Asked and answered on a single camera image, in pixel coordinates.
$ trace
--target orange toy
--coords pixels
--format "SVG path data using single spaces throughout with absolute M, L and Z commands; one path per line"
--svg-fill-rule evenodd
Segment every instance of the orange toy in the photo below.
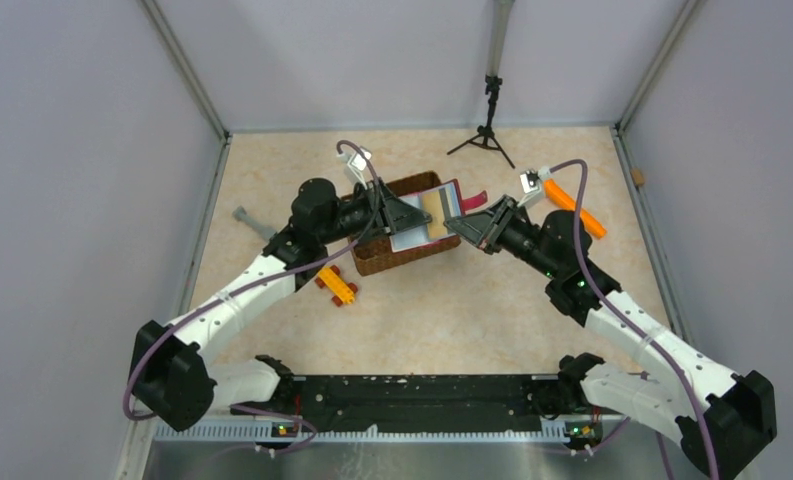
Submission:
M 340 269 L 337 268 L 336 265 L 320 270 L 317 274 L 317 278 L 314 279 L 314 283 L 316 283 L 319 288 L 328 287 L 328 289 L 334 293 L 334 296 L 331 297 L 331 301 L 338 307 L 344 304 L 351 305 L 355 303 L 355 294 L 358 293 L 358 286 L 354 283 L 346 284 L 346 282 L 340 278 Z
M 564 210 L 573 211 L 576 209 L 576 201 L 567 195 L 567 192 L 561 190 L 561 187 L 559 187 L 554 180 L 546 180 L 543 182 L 543 187 L 546 189 L 546 196 L 549 197 L 552 203 Z M 602 238 L 605 236 L 605 233 L 607 233 L 605 227 L 585 209 L 582 209 L 582 223 L 584 223 L 584 229 L 596 238 Z

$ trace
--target brown basket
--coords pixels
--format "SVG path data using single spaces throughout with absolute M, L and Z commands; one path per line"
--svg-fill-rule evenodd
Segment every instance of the brown basket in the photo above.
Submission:
M 422 192 L 440 185 L 440 177 L 433 171 L 418 173 L 387 184 L 397 197 L 409 193 Z M 425 247 L 412 248 L 393 253 L 389 237 L 380 237 L 358 245 L 352 250 L 355 267 L 361 276 L 366 277 L 388 268 L 398 267 L 414 260 L 429 257 L 435 253 L 451 250 L 461 244 L 461 237 L 454 235 Z

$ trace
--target pink object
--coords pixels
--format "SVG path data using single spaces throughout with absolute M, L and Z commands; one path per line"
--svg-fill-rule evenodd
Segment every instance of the pink object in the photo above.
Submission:
M 478 208 L 487 203 L 487 190 L 482 190 L 481 193 L 470 198 L 461 199 L 461 210 L 467 211 Z

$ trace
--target white wall panel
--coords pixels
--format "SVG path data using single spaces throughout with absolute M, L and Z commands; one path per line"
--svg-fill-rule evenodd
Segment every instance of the white wall panel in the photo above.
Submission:
M 0 479 L 112 475 L 218 152 L 138 2 L 0 0 Z
M 629 132 L 702 350 L 776 391 L 793 478 L 793 0 L 710 1 Z
M 161 0 L 231 130 L 475 126 L 491 0 Z M 619 119 L 682 0 L 517 0 L 500 125 Z

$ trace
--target orange toy car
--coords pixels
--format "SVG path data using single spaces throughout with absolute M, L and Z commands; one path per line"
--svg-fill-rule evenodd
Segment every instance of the orange toy car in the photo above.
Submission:
M 355 303 L 355 294 L 358 293 L 358 286 L 354 283 L 346 284 L 346 282 L 340 278 L 340 269 L 337 268 L 336 265 L 320 270 L 317 274 L 317 278 L 314 279 L 314 283 L 316 283 L 319 288 L 328 287 L 328 289 L 334 293 L 334 296 L 331 297 L 331 301 L 338 307 L 344 304 L 351 305 Z

